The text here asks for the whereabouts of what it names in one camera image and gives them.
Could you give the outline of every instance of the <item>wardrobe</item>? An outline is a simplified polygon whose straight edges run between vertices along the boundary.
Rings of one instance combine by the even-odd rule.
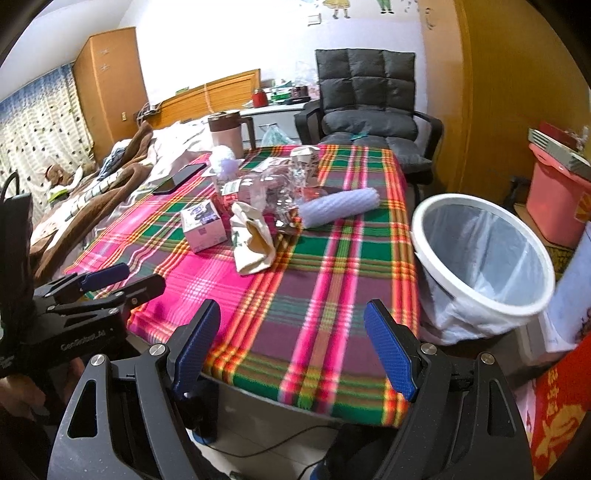
[[[119,140],[137,132],[135,115],[148,102],[135,27],[91,36],[74,63],[82,113],[101,165]]]
[[[431,190],[502,202],[511,176],[531,178],[528,129],[580,132],[589,88],[570,53],[527,0],[418,0],[427,113],[443,121]]]

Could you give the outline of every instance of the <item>silver bolt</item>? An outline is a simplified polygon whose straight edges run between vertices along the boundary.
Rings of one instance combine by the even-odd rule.
[[[491,354],[489,353],[483,353],[480,356],[480,360],[482,360],[484,363],[486,363],[487,365],[492,365],[493,363],[495,363],[495,357],[493,357]]]
[[[105,361],[105,356],[101,355],[100,353],[98,355],[95,355],[94,357],[92,357],[90,359],[90,364],[93,367],[98,367],[102,362]]]
[[[166,347],[162,345],[162,343],[156,343],[156,345],[152,345],[150,347],[150,355],[152,356],[159,356],[164,353]]]
[[[425,355],[435,355],[437,353],[437,347],[432,343],[424,343],[421,345],[421,351]]]

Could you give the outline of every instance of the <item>tablecloth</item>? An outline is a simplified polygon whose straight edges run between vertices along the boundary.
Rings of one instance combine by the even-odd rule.
[[[290,150],[257,149],[245,168]],[[205,374],[289,406],[397,426],[407,405],[392,390],[365,333],[363,310],[381,299],[398,323],[418,330],[404,176],[390,151],[328,145],[319,181],[345,190],[374,187],[380,207],[296,235],[276,234],[277,257],[258,274],[236,273],[230,241],[191,252],[178,212],[213,195],[211,180],[200,176],[173,194],[138,202],[67,273],[119,262],[129,265],[128,281],[158,273],[166,279],[165,293],[132,312],[131,332],[164,342],[203,300],[214,299],[222,324]]]

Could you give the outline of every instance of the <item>smartphone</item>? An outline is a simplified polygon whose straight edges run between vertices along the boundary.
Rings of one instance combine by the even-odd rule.
[[[195,165],[187,165],[181,168],[178,173],[168,177],[160,185],[158,185],[152,192],[154,195],[168,195],[178,189],[188,179],[193,177],[197,172],[202,171],[207,167],[206,163],[197,163]]]

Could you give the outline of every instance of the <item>polka dot curtain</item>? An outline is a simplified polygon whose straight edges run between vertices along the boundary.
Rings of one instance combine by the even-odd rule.
[[[86,126],[71,64],[29,83],[0,103],[0,182],[17,171],[21,190],[33,196],[33,224],[47,210],[47,167],[73,173],[89,161],[92,138]],[[11,194],[14,194],[12,183]]]

